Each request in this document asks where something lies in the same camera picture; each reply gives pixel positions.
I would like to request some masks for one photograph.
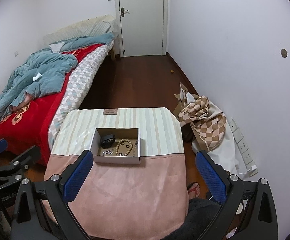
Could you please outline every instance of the white door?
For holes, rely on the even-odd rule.
[[[164,0],[119,0],[119,4],[124,56],[162,55]]]

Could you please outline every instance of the charger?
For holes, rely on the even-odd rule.
[[[257,169],[256,165],[251,166],[250,169],[248,169],[245,173],[239,173],[238,175],[245,175],[250,171],[255,171]]]

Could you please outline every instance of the door frame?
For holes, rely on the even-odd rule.
[[[122,26],[121,26],[121,12],[120,12],[119,0],[115,0],[115,10],[116,10],[116,22],[118,25],[118,43],[119,43],[119,54],[120,57],[124,57],[123,50],[123,39],[122,39]],[[168,23],[168,0],[164,0],[164,12],[163,12],[163,46],[162,55],[166,55],[167,46],[167,23]]]

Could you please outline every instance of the wall socket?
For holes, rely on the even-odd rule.
[[[247,164],[249,164],[250,162],[253,161],[253,157],[252,157],[252,154],[250,153],[250,150],[245,151],[242,154],[242,158],[243,158],[243,161],[244,161],[245,165],[247,165]]]
[[[244,138],[241,141],[239,141],[239,143],[237,144],[237,147],[239,148],[241,154],[243,154],[249,149]]]

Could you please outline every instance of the wall hole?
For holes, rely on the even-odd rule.
[[[281,55],[282,55],[282,57],[287,57],[286,49],[281,49]]]

